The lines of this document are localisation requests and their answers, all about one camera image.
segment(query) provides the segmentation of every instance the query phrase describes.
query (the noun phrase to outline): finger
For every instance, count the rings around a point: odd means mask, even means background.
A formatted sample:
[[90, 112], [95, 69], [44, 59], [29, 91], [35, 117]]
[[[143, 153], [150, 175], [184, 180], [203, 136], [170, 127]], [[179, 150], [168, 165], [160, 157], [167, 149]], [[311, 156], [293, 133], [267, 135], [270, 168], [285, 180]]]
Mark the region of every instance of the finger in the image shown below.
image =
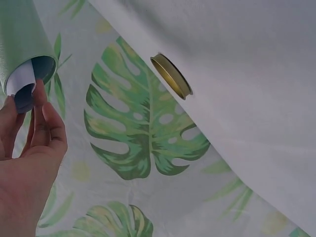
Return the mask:
[[28, 132], [28, 136], [26, 138], [25, 146], [24, 146], [24, 148], [23, 148], [23, 150], [21, 152], [21, 155], [20, 155], [21, 157], [31, 147], [33, 134], [34, 134], [34, 109], [32, 109], [32, 112], [31, 112], [31, 120], [30, 120], [29, 132]]
[[16, 136], [24, 122], [25, 114], [19, 114], [16, 117], [15, 125], [11, 131], [11, 133], [5, 138], [3, 144], [4, 144], [4, 150], [5, 150], [5, 157], [7, 159], [12, 158], [14, 143], [16, 140]]
[[33, 92], [34, 98], [34, 134], [31, 147], [46, 146], [50, 142], [49, 130], [42, 113], [43, 104], [47, 102], [44, 83], [42, 80], [36, 81], [36, 88]]
[[4, 139], [13, 129], [17, 117], [14, 99], [8, 96], [0, 110], [0, 138]]
[[43, 115], [51, 135], [48, 146], [58, 154], [61, 161], [68, 147], [64, 122], [50, 103], [44, 104]]

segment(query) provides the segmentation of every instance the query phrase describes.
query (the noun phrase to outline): monstera leaf print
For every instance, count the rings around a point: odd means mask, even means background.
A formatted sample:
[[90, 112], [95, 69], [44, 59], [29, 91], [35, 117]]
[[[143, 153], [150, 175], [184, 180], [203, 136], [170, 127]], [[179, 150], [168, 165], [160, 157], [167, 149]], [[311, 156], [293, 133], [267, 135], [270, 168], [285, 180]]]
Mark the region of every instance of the monstera leaf print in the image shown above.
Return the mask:
[[[176, 109], [174, 98], [121, 37], [104, 50], [102, 61], [108, 69], [99, 63], [94, 66], [94, 84], [86, 95], [92, 111], [84, 111], [84, 121], [94, 138], [128, 146], [128, 152], [117, 154], [91, 143], [98, 157], [121, 178], [146, 178], [153, 160], [161, 174], [176, 175], [189, 165], [174, 165], [173, 159], [193, 161], [207, 151], [210, 144], [201, 133], [184, 139], [183, 134], [196, 125], [186, 113]], [[128, 108], [118, 109], [105, 94]]]
[[73, 19], [78, 14], [78, 12], [80, 12], [85, 2], [86, 0], [69, 0], [65, 7], [58, 13], [58, 15], [65, 13], [74, 6], [71, 14], [71, 19]]
[[63, 203], [55, 208], [57, 200], [57, 190], [54, 184], [50, 190], [44, 211], [39, 219], [38, 228], [46, 228], [55, 225], [59, 222], [69, 210], [74, 193], [71, 192], [63, 201]]
[[[202, 172], [207, 174], [221, 174], [225, 172], [232, 172], [232, 170], [227, 165], [227, 163], [222, 159], [206, 167], [202, 170]], [[221, 217], [225, 216], [232, 209], [234, 209], [237, 210], [234, 216], [234, 220], [237, 220], [238, 217], [242, 214], [242, 211], [246, 208], [248, 202], [251, 199], [251, 196], [253, 195], [253, 191], [250, 188], [248, 188], [238, 177], [235, 177], [231, 182], [229, 182], [222, 189], [213, 194], [213, 196], [208, 198], [206, 201], [222, 198], [235, 191], [239, 192], [239, 195], [227, 207], [227, 209], [223, 212]]]
[[59, 231], [41, 237], [152, 237], [153, 224], [134, 206], [126, 206], [118, 201], [108, 203], [108, 207], [94, 206], [87, 214], [75, 221], [72, 230]]
[[293, 232], [290, 233], [290, 237], [310, 237], [305, 231], [301, 228], [296, 228]]

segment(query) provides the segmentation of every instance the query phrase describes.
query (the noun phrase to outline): green leaf print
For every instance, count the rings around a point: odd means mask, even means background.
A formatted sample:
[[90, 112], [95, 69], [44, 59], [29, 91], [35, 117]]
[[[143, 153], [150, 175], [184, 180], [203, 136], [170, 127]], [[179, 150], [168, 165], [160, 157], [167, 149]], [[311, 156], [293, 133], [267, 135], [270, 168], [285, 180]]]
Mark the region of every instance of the green leaf print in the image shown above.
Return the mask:
[[151, 221], [138, 207], [129, 205], [129, 208], [131, 211], [118, 201], [109, 202], [107, 207], [94, 206], [75, 221], [72, 230], [41, 237], [152, 237]]
[[51, 187], [48, 199], [46, 201], [46, 205], [45, 205], [44, 211], [41, 214], [41, 217], [40, 217], [39, 220], [44, 219], [50, 213], [50, 211], [52, 210], [52, 208], [53, 208], [53, 206], [55, 204], [56, 198], [57, 198], [56, 185], [54, 183], [53, 186]]
[[67, 213], [73, 201], [74, 193], [71, 193], [64, 201], [64, 203], [56, 210], [56, 212], [43, 224], [38, 225], [39, 228], [46, 228], [55, 225]]
[[59, 109], [61, 111], [61, 115], [64, 118], [65, 117], [65, 95], [64, 95], [64, 91], [63, 91], [63, 87], [59, 78], [58, 73], [55, 74], [54, 76], [54, 85], [55, 85], [55, 94], [57, 97], [57, 102], [59, 105]]
[[207, 174], [221, 174], [225, 172], [230, 172], [232, 169], [228, 166], [228, 164], [223, 160], [219, 160], [212, 165], [204, 168], [202, 170], [203, 173]]
[[[202, 172], [208, 174], [221, 174], [226, 172], [232, 172], [232, 170], [228, 166], [228, 164], [223, 159], [221, 159], [217, 162], [214, 162], [210, 166], [204, 168]], [[250, 188], [248, 188], [238, 177], [235, 177], [231, 182], [229, 182], [219, 191], [214, 193], [206, 201], [212, 201], [219, 198], [223, 198], [227, 195], [232, 194], [234, 191], [238, 191], [240, 189], [242, 189], [241, 193], [239, 193], [239, 195], [233, 200], [233, 202], [228, 206], [228, 208], [222, 213], [220, 217], [224, 217], [234, 209], [236, 211], [236, 214], [234, 216], [235, 221], [242, 214], [242, 211], [246, 208], [247, 204], [249, 203], [253, 195], [253, 191]]]
[[296, 228], [293, 232], [290, 233], [290, 237], [310, 237], [305, 231], [301, 228]]
[[57, 35], [57, 38], [55, 40], [55, 44], [54, 44], [54, 52], [59, 60], [60, 58], [60, 52], [61, 52], [61, 35], [60, 33]]
[[57, 187], [53, 184], [49, 197], [47, 199], [44, 211], [39, 219], [38, 228], [46, 228], [55, 225], [59, 222], [69, 210], [71, 203], [74, 198], [74, 193], [71, 192], [64, 202], [54, 211], [54, 206], [56, 206], [57, 200]]
[[58, 231], [50, 235], [37, 236], [37, 237], [91, 237], [91, 236], [88, 236], [79, 230], [70, 230], [70, 231]]
[[86, 0], [69, 0], [68, 3], [66, 4], [66, 6], [58, 13], [58, 15], [60, 16], [61, 14], [65, 13], [72, 6], [75, 5], [75, 8], [71, 14], [71, 19], [73, 19], [78, 14], [78, 12], [80, 12], [80, 10], [82, 9], [85, 2], [86, 2]]
[[[158, 78], [122, 37], [104, 50], [102, 61], [108, 70], [99, 63], [94, 66], [94, 84], [86, 95], [93, 112], [84, 111], [85, 126], [94, 138], [122, 142], [129, 148], [125, 154], [117, 154], [91, 143], [104, 163], [122, 179], [131, 180], [146, 178], [152, 160], [161, 174], [176, 175], [189, 165], [174, 165], [173, 159], [193, 161], [205, 154], [208, 140], [201, 133], [189, 140], [183, 138], [184, 132], [196, 125], [186, 113], [177, 112], [176, 100], [160, 88]], [[131, 69], [131, 63], [137, 70]], [[116, 108], [105, 93], [123, 102], [127, 110]]]

